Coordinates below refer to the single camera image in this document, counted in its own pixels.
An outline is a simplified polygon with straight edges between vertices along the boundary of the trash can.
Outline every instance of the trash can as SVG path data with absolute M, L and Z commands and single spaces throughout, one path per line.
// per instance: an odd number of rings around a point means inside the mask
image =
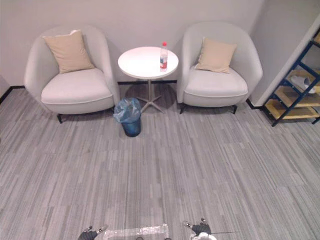
M 134 97 L 123 98 L 114 108 L 113 117 L 121 123 L 125 135 L 138 136 L 141 132 L 141 106 Z

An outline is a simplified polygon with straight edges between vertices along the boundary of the white slipper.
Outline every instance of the white slipper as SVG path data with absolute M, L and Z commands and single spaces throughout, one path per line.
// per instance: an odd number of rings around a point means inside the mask
M 306 90 L 309 85 L 311 84 L 310 79 L 308 77 L 303 76 L 292 76 L 290 78 L 291 82 L 293 82 L 295 85 L 299 86 L 301 89 Z M 310 94 L 314 94 L 316 92 L 315 88 L 311 88 L 309 91 Z

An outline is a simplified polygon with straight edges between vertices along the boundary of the white round table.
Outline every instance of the white round table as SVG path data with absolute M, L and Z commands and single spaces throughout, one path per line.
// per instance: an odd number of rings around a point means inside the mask
M 160 49 L 160 47 L 154 46 L 137 47 L 124 52 L 118 59 L 118 65 L 126 75 L 148 81 L 148 99 L 137 97 L 146 102 L 141 112 L 152 105 L 164 113 L 164 111 L 154 103 L 161 95 L 152 99 L 151 81 L 170 75 L 178 67 L 179 59 L 177 55 L 168 50 L 167 69 L 166 71 L 160 71 Z

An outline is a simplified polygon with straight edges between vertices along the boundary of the chair armrest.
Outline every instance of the chair armrest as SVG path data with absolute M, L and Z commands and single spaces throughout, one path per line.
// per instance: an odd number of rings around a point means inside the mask
M 184 100 L 184 91 L 188 85 L 190 68 L 195 64 L 202 45 L 202 38 L 194 38 L 187 31 L 183 36 L 181 53 L 181 73 L 176 82 L 176 98 L 180 104 Z
M 48 82 L 59 73 L 59 66 L 42 37 L 38 37 L 29 52 L 23 84 L 42 105 L 41 93 Z
M 112 72 L 107 39 L 92 26 L 86 31 L 94 31 L 94 41 L 87 42 L 88 54 L 95 67 L 103 72 L 106 84 L 112 93 L 113 102 L 116 105 L 120 101 L 120 90 Z
M 245 101 L 251 95 L 263 75 L 257 49 L 249 36 L 247 36 L 245 44 L 236 49 L 230 67 L 240 74 L 247 84 L 248 93 L 243 99 Z

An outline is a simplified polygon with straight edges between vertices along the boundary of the bottle label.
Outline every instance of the bottle label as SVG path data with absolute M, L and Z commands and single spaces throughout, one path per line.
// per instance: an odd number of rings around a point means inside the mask
M 167 68 L 167 57 L 160 57 L 160 68 L 166 69 Z

